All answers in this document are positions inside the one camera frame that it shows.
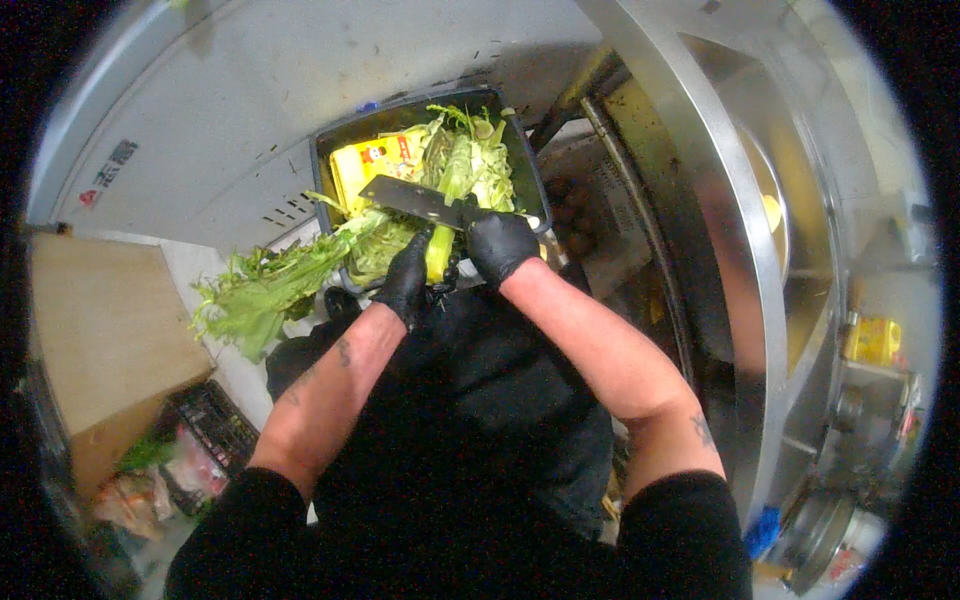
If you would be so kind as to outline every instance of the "hand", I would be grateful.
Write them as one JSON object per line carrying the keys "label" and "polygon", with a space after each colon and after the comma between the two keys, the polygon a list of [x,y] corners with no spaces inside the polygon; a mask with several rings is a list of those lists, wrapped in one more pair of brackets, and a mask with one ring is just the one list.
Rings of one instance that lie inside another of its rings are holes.
{"label": "hand", "polygon": [[407,331],[413,331],[426,302],[426,262],[423,256],[432,234],[433,228],[419,231],[406,248],[396,253],[390,261],[383,287],[371,298],[393,310],[407,326]]}
{"label": "hand", "polygon": [[517,267],[540,256],[527,220],[509,212],[489,212],[466,228],[467,254],[484,280],[500,289]]}

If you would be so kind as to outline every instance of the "knife blade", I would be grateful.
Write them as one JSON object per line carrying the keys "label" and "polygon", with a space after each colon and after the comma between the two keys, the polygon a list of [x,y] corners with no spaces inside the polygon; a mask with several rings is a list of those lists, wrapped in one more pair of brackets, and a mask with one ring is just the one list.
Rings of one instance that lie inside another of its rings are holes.
{"label": "knife blade", "polygon": [[440,192],[386,175],[374,177],[360,191],[360,196],[381,206],[395,208],[459,231],[463,231],[464,225],[476,221],[486,212],[483,208],[459,198],[447,206],[444,204],[444,195]]}

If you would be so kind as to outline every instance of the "red logo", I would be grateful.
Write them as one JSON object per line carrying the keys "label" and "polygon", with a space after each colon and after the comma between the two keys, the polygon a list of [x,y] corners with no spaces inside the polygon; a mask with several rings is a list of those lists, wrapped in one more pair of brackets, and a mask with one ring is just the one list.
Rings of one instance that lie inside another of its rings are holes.
{"label": "red logo", "polygon": [[97,202],[97,190],[88,189],[80,195],[80,204],[90,208]]}
{"label": "red logo", "polygon": [[410,162],[410,148],[407,147],[407,138],[400,135],[396,141],[400,145],[400,157],[403,158],[403,162]]}

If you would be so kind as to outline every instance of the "yellow package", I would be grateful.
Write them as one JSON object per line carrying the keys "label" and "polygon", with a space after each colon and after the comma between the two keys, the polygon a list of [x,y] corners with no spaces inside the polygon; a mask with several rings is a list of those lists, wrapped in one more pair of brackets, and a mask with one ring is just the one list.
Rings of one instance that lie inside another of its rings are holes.
{"label": "yellow package", "polygon": [[890,367],[900,350],[900,325],[880,317],[861,317],[850,333],[844,357],[862,363]]}
{"label": "yellow package", "polygon": [[360,191],[377,175],[410,180],[421,168],[414,160],[424,132],[390,135],[359,144],[352,144],[330,155],[330,171],[337,194],[355,216],[370,205],[359,196]]}

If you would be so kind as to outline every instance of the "forearm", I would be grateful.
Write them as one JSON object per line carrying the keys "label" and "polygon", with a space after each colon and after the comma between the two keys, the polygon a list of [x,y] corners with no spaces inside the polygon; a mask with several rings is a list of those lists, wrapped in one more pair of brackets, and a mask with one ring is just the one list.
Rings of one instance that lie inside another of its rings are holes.
{"label": "forearm", "polygon": [[309,498],[405,334],[390,308],[371,304],[277,401],[250,466],[280,473]]}
{"label": "forearm", "polygon": [[560,347],[619,419],[644,419],[677,400],[697,403],[680,372],[649,338],[543,261],[525,262],[500,292]]}
{"label": "forearm", "polygon": [[631,463],[624,497],[674,473],[726,477],[700,402],[645,335],[530,259],[500,292],[564,352],[597,399],[627,425]]}

